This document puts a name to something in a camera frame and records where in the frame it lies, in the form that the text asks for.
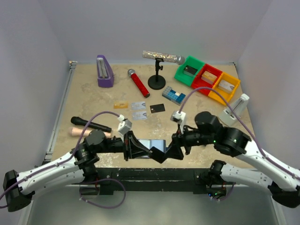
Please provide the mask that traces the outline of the navy blue card holder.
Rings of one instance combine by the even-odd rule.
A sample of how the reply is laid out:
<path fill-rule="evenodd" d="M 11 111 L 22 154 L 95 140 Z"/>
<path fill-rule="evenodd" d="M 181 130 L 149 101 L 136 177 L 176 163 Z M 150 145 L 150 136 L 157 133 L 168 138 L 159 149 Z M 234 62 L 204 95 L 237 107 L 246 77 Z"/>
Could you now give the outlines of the navy blue card holder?
<path fill-rule="evenodd" d="M 163 153 L 166 152 L 166 140 L 163 140 L 163 139 L 139 139 L 139 142 L 143 146 L 148 148 L 149 150 L 152 147 L 155 147 Z"/>

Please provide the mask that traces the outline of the black VIP card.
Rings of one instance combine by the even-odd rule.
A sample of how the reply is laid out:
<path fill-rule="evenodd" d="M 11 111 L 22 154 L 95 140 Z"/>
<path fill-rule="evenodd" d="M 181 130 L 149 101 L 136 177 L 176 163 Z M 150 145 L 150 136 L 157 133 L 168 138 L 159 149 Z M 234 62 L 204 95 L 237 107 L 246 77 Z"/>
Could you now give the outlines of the black VIP card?
<path fill-rule="evenodd" d="M 157 104 L 157 105 L 151 105 L 150 106 L 151 113 L 160 113 L 165 111 L 164 104 Z"/>
<path fill-rule="evenodd" d="M 151 154 L 149 155 L 150 158 L 155 160 L 156 162 L 162 164 L 167 160 L 165 153 L 157 149 L 156 147 L 152 147 L 150 149 Z"/>

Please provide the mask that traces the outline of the gold VIP card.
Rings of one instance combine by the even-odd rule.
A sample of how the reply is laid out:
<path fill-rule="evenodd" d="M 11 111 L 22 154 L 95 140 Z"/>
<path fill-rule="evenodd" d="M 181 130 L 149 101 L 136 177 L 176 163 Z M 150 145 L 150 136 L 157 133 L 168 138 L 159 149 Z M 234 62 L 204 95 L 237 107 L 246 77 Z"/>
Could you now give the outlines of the gold VIP card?
<path fill-rule="evenodd" d="M 114 109 L 127 109 L 128 101 L 115 101 L 113 104 Z"/>

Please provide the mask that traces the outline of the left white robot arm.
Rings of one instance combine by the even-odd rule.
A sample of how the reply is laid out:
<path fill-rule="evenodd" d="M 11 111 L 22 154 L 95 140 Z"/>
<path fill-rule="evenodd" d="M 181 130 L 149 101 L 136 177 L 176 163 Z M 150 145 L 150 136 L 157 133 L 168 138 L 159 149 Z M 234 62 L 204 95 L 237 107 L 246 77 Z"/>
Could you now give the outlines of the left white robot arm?
<path fill-rule="evenodd" d="M 107 138 L 101 130 L 92 131 L 84 141 L 62 157 L 25 172 L 11 170 L 5 174 L 4 192 L 9 212 L 28 206 L 33 196 L 69 184 L 93 184 L 101 181 L 95 163 L 99 153 L 123 153 L 125 160 L 151 157 L 150 140 L 136 139 L 132 131 L 124 138 Z"/>

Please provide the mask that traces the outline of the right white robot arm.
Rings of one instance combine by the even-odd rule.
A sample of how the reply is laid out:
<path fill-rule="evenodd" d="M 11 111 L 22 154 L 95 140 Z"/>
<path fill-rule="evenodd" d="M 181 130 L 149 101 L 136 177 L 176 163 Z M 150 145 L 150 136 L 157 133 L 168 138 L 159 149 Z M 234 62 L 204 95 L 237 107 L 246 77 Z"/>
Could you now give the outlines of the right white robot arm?
<path fill-rule="evenodd" d="M 186 125 L 186 114 L 174 111 L 171 120 L 178 124 L 166 152 L 167 158 L 183 159 L 181 148 L 189 154 L 194 146 L 212 144 L 221 154 L 231 156 L 253 166 L 243 169 L 221 160 L 215 160 L 200 179 L 207 186 L 236 183 L 259 188 L 272 196 L 277 203 L 288 208 L 300 204 L 300 171 L 271 154 L 260 150 L 256 142 L 237 128 L 223 126 L 210 112 L 195 116 L 196 128 Z"/>

